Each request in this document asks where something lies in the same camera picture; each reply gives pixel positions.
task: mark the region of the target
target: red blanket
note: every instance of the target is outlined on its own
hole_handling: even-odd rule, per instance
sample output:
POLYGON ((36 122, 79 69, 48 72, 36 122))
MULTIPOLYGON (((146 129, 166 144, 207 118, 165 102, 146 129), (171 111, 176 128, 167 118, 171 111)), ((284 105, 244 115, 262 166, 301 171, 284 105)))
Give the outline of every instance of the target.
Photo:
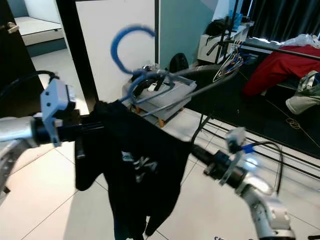
MULTIPOLYGON (((320 49, 310 45, 283 46, 280 49, 320 57, 320 49)), ((286 80, 290 76, 302 78, 312 70, 320 72, 320 61, 281 52, 273 52, 256 68, 242 91, 247 96, 255 96, 286 80)))

